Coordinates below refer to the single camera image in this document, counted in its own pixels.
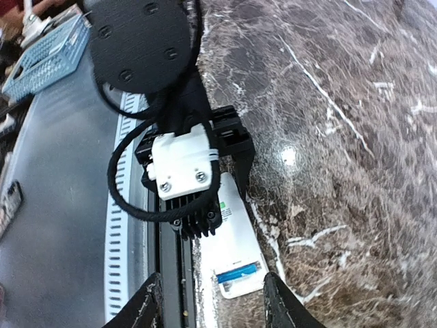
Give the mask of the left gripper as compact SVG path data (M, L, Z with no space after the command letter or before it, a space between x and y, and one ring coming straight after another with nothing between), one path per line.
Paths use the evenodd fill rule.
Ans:
M213 131L218 139L219 157L230 156L234 163L235 181L240 197L245 200L249 174L255 158L255 147L248 130L243 126L233 106L225 106L212 111ZM157 193L156 183L149 179L146 167L152 163L152 144L159 136L156 128L145 133L135 150L135 156L143 167L142 185Z

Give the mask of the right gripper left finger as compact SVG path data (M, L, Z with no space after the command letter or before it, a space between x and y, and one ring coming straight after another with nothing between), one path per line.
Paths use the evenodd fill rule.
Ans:
M163 287L160 273L152 273L133 297L103 328L150 328L163 325Z

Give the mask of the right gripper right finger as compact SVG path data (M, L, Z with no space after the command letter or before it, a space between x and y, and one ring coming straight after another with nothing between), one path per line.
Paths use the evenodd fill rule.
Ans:
M325 328L274 272L264 278L264 310L268 328Z

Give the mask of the blue battery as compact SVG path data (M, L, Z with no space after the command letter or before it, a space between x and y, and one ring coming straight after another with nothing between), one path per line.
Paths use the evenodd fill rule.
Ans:
M219 284L224 284L225 282L234 281L248 275L252 275L257 272L257 267L255 264L248 264L224 273L219 273L216 278Z

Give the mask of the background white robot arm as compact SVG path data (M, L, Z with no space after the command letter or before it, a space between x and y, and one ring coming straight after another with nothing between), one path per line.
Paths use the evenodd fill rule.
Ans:
M23 40L20 44L20 47L22 49L26 49L43 36L45 30L51 24L52 18L49 16L46 19L41 20L38 15L33 13L33 5L31 0L24 0L23 7Z

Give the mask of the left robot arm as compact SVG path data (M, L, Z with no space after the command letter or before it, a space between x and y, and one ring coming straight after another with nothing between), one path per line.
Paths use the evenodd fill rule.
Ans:
M99 91L105 85L143 94L135 114L158 133L181 136L202 118L211 121L221 156L234 161L236 185L246 194L255 156L253 140L232 106L212 109L197 69L203 34L201 4L183 1L86 1L91 58Z

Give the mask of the white remote control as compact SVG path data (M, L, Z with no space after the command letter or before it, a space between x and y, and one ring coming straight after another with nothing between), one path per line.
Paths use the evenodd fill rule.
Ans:
M268 267L236 182L229 172L221 174L218 200L222 224L214 235L200 239L203 274L212 278L224 298L235 299L261 290ZM216 276L219 273L248 264L255 264L257 272L218 283Z

